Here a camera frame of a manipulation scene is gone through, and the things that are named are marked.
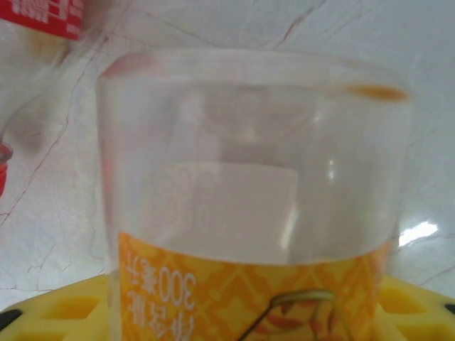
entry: marble surface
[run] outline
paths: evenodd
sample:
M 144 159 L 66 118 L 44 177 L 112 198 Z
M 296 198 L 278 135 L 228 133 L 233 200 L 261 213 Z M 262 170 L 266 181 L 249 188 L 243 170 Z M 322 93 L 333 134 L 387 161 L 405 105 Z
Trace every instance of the marble surface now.
M 0 309 L 104 271 L 93 85 L 116 57 L 157 47 L 330 53 L 398 72 L 417 103 L 389 272 L 455 296 L 455 1 L 130 2 L 6 132 Z

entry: orange label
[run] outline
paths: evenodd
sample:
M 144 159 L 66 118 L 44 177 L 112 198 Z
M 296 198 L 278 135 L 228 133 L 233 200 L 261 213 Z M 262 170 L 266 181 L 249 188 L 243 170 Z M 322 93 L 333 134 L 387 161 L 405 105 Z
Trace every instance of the orange label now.
M 121 233 L 122 339 L 369 340 L 389 246 L 268 266 L 201 259 Z

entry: clear plastic container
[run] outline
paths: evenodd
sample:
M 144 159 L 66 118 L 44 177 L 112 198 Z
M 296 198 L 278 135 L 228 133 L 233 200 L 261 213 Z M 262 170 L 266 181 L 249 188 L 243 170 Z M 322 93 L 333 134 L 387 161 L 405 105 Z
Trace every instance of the clear plastic container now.
M 366 340 L 359 337 L 369 335 L 397 219 L 412 113 L 392 73 L 320 55 L 158 50 L 111 65 L 99 78 L 97 101 L 112 340 L 268 340 L 255 333 L 275 308 L 288 313 L 282 294 L 296 289 L 319 293 L 298 302 L 331 305 L 321 333 Z M 201 269 L 215 266 L 232 270 L 207 280 Z M 356 266 L 371 274 L 368 282 L 360 283 Z M 314 281 L 273 283 L 283 269 Z M 216 320 L 224 308 L 206 307 L 232 296 L 234 289 L 215 283 L 230 273 L 247 274 L 250 296 L 266 298 L 251 303 L 236 289 L 238 304 L 253 313 L 263 307 L 262 314 L 242 324 L 246 310 L 229 310 L 227 332 Z M 255 286 L 262 280 L 264 288 Z M 175 304 L 164 287 L 176 293 Z M 352 297 L 365 292 L 362 311 L 346 308 L 351 288 Z M 179 290 L 192 298 L 186 308 Z M 337 332 L 334 311 L 343 322 Z M 179 313 L 192 314 L 186 339 Z M 202 331 L 202 316 L 213 317 L 214 329 L 204 327 L 212 334 Z M 308 325 L 318 340 L 314 318 Z M 302 325 L 286 332 L 305 335 Z M 275 337 L 283 332 L 270 328 Z

